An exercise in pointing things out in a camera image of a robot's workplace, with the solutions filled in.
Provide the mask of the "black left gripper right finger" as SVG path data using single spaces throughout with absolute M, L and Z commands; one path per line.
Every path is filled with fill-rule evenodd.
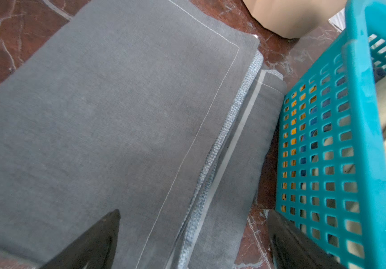
M 282 214 L 270 210 L 267 220 L 276 269 L 344 268 Z

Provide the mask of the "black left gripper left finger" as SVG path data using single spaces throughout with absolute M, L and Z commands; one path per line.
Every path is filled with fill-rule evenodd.
M 43 269 L 110 269 L 116 254 L 120 211 L 104 215 L 91 228 L 76 238 Z

